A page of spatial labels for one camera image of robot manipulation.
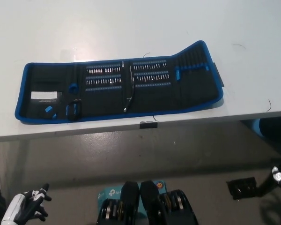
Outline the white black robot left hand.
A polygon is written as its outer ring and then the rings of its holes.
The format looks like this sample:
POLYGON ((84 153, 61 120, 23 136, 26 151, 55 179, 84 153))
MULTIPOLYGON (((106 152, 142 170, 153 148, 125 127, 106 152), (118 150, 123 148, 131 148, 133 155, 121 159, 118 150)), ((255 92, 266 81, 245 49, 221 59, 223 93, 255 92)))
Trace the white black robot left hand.
POLYGON ((24 225, 33 219, 45 221, 48 213, 45 211, 43 201, 51 201, 47 191, 49 184, 44 184, 39 190, 22 192, 15 195, 9 204, 1 225, 24 225))

